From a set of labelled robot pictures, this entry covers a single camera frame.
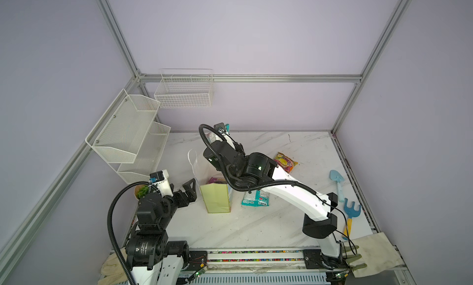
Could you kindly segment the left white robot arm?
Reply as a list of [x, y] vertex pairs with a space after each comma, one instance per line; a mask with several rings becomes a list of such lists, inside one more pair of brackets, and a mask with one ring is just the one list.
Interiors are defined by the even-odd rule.
[[193, 178], [183, 184], [183, 190], [164, 196], [159, 191], [149, 193], [138, 202], [137, 226], [125, 252], [121, 252], [113, 230], [113, 211], [120, 197], [136, 186], [150, 186], [137, 181], [123, 188], [113, 199], [107, 214], [107, 230], [113, 250], [129, 285], [183, 285], [180, 272], [190, 263], [187, 241], [170, 241], [166, 228], [177, 209], [196, 201], [197, 182]]

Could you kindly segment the purple grape candy bag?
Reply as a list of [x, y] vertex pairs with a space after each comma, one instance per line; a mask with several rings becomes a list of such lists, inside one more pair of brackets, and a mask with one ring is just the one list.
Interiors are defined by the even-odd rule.
[[227, 181], [222, 176], [213, 176], [208, 180], [208, 184], [213, 184], [213, 183], [226, 185]]

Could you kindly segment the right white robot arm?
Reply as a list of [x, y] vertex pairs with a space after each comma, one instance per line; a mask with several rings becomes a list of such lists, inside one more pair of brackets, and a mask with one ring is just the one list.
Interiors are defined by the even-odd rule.
[[203, 157], [223, 175], [231, 189], [243, 193], [264, 190], [303, 211], [302, 230], [316, 239], [321, 266], [328, 270], [342, 266], [343, 245], [334, 235], [338, 230], [338, 218], [333, 214], [338, 208], [337, 194], [315, 191], [265, 154], [245, 154], [242, 144], [210, 125], [200, 125], [198, 132], [206, 146]]

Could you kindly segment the floral paper gift bag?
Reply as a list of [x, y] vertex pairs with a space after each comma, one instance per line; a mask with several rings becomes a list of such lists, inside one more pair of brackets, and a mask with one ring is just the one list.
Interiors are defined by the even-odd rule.
[[203, 157], [203, 153], [198, 153], [191, 149], [187, 154], [188, 161], [192, 167], [198, 189], [202, 195], [207, 213], [227, 214], [231, 212], [233, 189], [224, 184], [208, 184], [208, 180], [213, 176], [222, 176], [209, 160]]

